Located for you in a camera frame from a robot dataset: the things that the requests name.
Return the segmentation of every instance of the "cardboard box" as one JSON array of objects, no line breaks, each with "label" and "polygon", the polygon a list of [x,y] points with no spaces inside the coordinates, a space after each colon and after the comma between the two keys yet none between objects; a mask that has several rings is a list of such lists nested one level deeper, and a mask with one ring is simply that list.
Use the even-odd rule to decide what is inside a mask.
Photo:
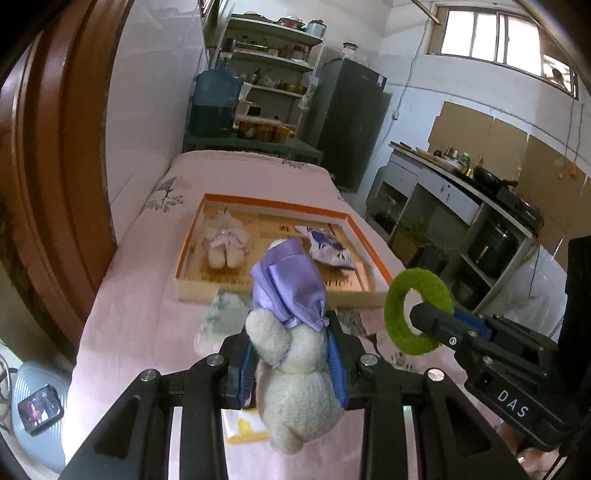
[{"label": "cardboard box", "polygon": [[544,218],[540,243],[552,255],[566,234],[585,180],[582,173],[573,179],[571,166],[570,160],[564,160],[564,153],[530,136],[516,191],[540,210]]},{"label": "cardboard box", "polygon": [[501,180],[517,180],[526,147],[526,132],[495,118],[482,147],[482,166]]},{"label": "cardboard box", "polygon": [[429,136],[429,153],[445,152],[452,145],[462,155],[470,154],[473,161],[483,154],[483,147],[493,123],[493,117],[471,108],[444,102]]},{"label": "cardboard box", "polygon": [[402,264],[408,268],[413,258],[421,248],[421,244],[412,238],[405,230],[399,228],[392,239],[392,252]]},{"label": "cardboard box", "polygon": [[[235,270],[210,268],[202,246],[208,221],[223,209],[241,220],[251,236],[245,263]],[[292,203],[218,194],[203,196],[185,239],[175,273],[179,299],[210,303],[220,288],[251,295],[250,269],[263,257],[272,241],[302,237],[296,225],[329,229],[353,255],[355,270],[316,264],[324,279],[330,308],[384,305],[392,277],[349,215]],[[302,239],[304,250],[308,251],[310,242]]]},{"label": "cardboard box", "polygon": [[566,230],[564,239],[558,249],[556,261],[564,271],[568,269],[569,262],[569,241],[573,238],[581,238],[591,235],[591,181],[587,181],[583,193],[576,200],[572,208],[567,212],[569,227]]}]

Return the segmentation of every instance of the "wooden tray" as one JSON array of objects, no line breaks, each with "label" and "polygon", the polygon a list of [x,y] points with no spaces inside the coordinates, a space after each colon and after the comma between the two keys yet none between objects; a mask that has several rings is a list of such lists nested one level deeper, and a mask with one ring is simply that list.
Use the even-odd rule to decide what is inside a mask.
[{"label": "wooden tray", "polygon": [[[210,268],[202,247],[209,221],[218,210],[224,209],[242,221],[251,236],[245,263],[235,270]],[[330,308],[384,305],[392,277],[349,215],[292,203],[218,194],[203,196],[185,239],[175,274],[179,299],[210,303],[220,288],[251,295],[253,282],[249,271],[272,241],[300,237],[304,250],[310,249],[310,241],[295,230],[296,225],[327,229],[352,252],[354,271],[316,263],[324,279]]]}]

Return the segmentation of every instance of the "window frame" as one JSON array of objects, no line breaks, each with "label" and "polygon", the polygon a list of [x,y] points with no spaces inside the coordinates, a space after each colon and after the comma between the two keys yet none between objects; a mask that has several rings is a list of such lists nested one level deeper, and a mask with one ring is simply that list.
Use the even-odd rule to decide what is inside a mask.
[{"label": "window frame", "polygon": [[[440,57],[452,57],[452,58],[457,58],[457,59],[467,59],[467,60],[474,60],[474,61],[481,61],[484,63],[488,63],[490,65],[496,65],[498,67],[503,67],[506,69],[510,69],[513,70],[514,72],[518,72],[518,73],[522,73],[524,75],[527,75],[529,77],[535,78],[537,80],[540,80],[541,82],[544,82],[547,85],[551,85],[552,87],[558,89],[559,91],[565,93],[566,95],[568,95],[570,98],[574,98],[575,100],[579,100],[579,76],[577,75],[577,73],[574,71],[574,68],[572,67],[572,65],[569,63],[569,68],[570,68],[570,78],[571,78],[571,85],[573,86],[573,91],[569,92],[568,90],[566,90],[565,88],[562,88],[559,85],[556,85],[554,82],[548,80],[545,77],[542,77],[541,75],[536,75],[534,73],[530,73],[526,70],[521,70],[517,67],[514,67],[512,65],[507,65],[506,61],[507,61],[507,54],[508,54],[508,43],[509,43],[509,17],[514,17],[517,18],[519,20],[525,20],[526,22],[529,22],[530,24],[535,25],[538,28],[538,31],[541,31],[541,28],[528,16],[526,15],[520,15],[517,14],[515,12],[511,12],[511,11],[504,11],[501,9],[492,9],[492,8],[483,8],[483,7],[463,7],[463,6],[453,6],[453,7],[448,7],[448,6],[440,6],[438,7],[438,12],[444,8],[445,10],[445,17],[443,19],[440,18],[440,20],[443,20],[441,23],[441,27],[444,28],[443,31],[443,35],[441,35],[441,39],[438,40],[438,43],[436,45],[436,51],[432,51],[433,50],[433,45],[430,43],[429,47],[428,47],[428,55],[437,55]],[[488,15],[496,15],[496,43],[495,43],[495,59],[490,61],[490,60],[484,60],[484,59],[477,59],[474,58],[472,56],[464,56],[464,55],[454,55],[454,54],[449,54],[449,53],[441,53],[441,48],[443,46],[443,41],[445,40],[445,35],[447,33],[447,26],[448,26],[448,18],[449,18],[449,13],[452,11],[460,11],[460,12],[472,12],[474,14],[488,14]],[[505,17],[505,51],[504,51],[504,57],[503,57],[503,62],[498,62],[496,59],[498,57],[499,54],[499,46],[500,46],[500,42],[501,42],[501,15],[504,15]],[[477,20],[475,18],[474,20],[474,25],[473,25],[473,30],[472,30],[472,42],[470,44],[470,55],[472,55],[473,49],[474,49],[474,42],[476,39],[476,27],[477,27]],[[541,55],[540,55],[540,63],[541,63],[541,71],[544,71],[544,51],[541,50],[540,51]]]}]

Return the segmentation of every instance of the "blue gripper pad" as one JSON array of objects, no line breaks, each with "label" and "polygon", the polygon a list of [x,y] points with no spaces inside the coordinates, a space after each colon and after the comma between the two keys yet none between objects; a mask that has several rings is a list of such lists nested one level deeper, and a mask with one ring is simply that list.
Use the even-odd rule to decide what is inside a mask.
[{"label": "blue gripper pad", "polygon": [[252,386],[255,382],[256,365],[258,363],[258,355],[248,342],[246,353],[242,360],[242,368],[240,369],[240,386],[238,387],[238,400],[240,405],[244,406],[252,393]]},{"label": "blue gripper pad", "polygon": [[453,317],[475,330],[482,339],[488,341],[491,338],[491,333],[486,329],[486,325],[480,319],[468,315],[467,313],[460,312],[459,310],[453,312]]},{"label": "blue gripper pad", "polygon": [[346,388],[346,375],[343,368],[343,362],[340,359],[339,350],[336,346],[335,336],[333,332],[328,329],[328,364],[330,380],[333,384],[335,397],[339,401],[340,406],[345,408],[349,402]]}]

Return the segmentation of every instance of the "black rice cooker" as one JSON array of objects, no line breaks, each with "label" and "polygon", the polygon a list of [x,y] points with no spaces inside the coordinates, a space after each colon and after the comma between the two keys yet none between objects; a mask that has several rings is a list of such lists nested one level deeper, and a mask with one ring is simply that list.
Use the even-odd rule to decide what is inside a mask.
[{"label": "black rice cooker", "polygon": [[468,250],[470,259],[491,278],[499,278],[517,252],[518,241],[501,223],[490,220]]}]

